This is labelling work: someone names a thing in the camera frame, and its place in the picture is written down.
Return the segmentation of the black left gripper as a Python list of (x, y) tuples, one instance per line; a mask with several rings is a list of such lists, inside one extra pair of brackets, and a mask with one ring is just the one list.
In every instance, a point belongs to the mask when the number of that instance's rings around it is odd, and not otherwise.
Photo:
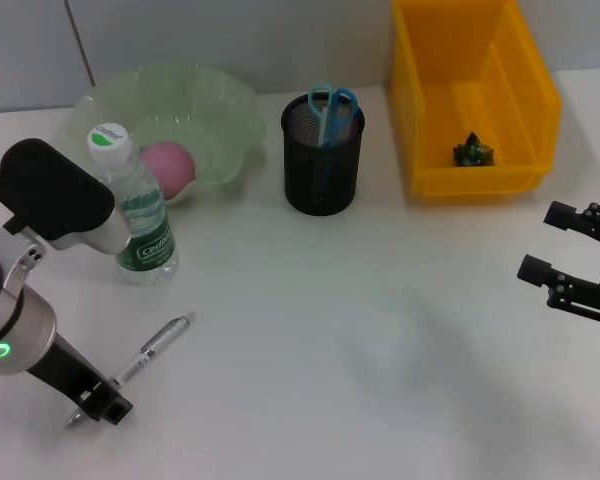
[(60, 334), (27, 372), (67, 398), (78, 400), (78, 407), (92, 420), (118, 425), (133, 409), (133, 404), (114, 387), (108, 387), (102, 374)]

